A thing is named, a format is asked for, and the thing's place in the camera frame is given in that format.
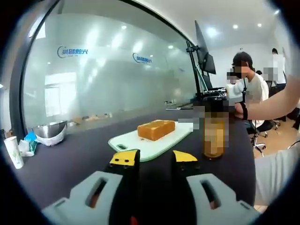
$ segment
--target human hand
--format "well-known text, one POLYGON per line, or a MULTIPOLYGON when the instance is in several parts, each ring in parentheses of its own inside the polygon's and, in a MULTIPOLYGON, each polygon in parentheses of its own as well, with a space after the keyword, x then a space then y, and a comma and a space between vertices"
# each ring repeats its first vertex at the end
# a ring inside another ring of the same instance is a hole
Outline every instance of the human hand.
POLYGON ((234 112, 235 117, 242 119, 244 117, 244 111, 241 104, 236 103, 234 105, 234 108, 235 108, 235 112, 234 112))

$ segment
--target ceiling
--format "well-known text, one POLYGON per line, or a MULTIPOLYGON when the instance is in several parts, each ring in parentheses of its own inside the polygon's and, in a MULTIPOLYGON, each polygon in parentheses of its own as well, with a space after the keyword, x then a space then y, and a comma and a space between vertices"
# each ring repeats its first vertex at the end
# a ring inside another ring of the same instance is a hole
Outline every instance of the ceiling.
POLYGON ((265 42, 280 15, 265 0, 136 0, 161 14, 193 42, 198 21, 209 50, 265 42), (217 35, 210 37, 208 29, 217 35))

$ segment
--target white shirt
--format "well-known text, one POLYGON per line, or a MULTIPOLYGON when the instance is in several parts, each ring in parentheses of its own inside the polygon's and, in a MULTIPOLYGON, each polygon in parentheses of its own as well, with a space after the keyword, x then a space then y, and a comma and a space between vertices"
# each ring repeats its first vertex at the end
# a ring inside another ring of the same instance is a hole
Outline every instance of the white shirt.
MULTIPOLYGON (((263 80, 263 77, 255 74, 251 82, 245 78, 246 83, 246 104, 250 103, 260 103, 269 98, 269 87, 267 83, 263 80)), ((228 84, 226 86, 227 95, 229 98, 240 99, 242 96, 242 91, 244 90, 244 81, 240 79, 236 84, 228 84)), ((263 124, 264 120, 253 120, 253 125, 258 128, 263 124)))
POLYGON ((285 80, 285 57, 283 55, 273 55, 273 75, 277 84, 286 83, 285 80))

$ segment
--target bread slice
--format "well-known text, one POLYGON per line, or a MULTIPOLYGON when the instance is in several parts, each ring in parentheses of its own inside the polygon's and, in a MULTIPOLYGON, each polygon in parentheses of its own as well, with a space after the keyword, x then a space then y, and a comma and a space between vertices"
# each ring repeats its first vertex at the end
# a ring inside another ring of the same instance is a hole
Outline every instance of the bread slice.
POLYGON ((139 137, 156 141, 159 138, 175 130, 175 122, 172 120, 155 120, 137 127, 139 137))

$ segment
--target pole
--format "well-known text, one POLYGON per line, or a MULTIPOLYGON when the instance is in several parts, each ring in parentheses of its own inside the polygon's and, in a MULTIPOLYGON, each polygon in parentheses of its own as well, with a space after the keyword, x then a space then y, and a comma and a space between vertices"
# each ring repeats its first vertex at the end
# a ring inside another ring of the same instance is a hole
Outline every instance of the pole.
POLYGON ((194 59, 194 56, 193 56, 193 49, 191 48, 191 44, 190 44, 189 41, 187 41, 187 53, 189 54, 189 56, 191 58, 193 72, 194 72, 194 77, 195 77, 195 82, 196 82, 196 90, 197 90, 196 97, 197 97, 197 99, 199 99, 199 97, 201 95, 200 85, 199 85, 199 79, 198 79, 198 74, 197 74, 195 59, 194 59))

